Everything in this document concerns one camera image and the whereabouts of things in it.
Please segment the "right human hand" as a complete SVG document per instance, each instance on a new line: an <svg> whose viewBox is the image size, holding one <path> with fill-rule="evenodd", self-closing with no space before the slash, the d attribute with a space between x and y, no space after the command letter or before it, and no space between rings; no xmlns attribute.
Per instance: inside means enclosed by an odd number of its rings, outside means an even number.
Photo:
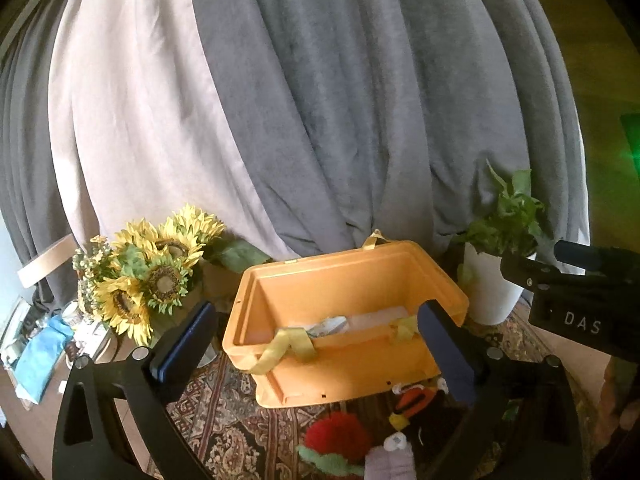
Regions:
<svg viewBox="0 0 640 480"><path fill-rule="evenodd" d="M639 417L639 401L631 399L638 365L612 356L604 371L598 404L597 433L608 441L617 429L631 430Z"/></svg>

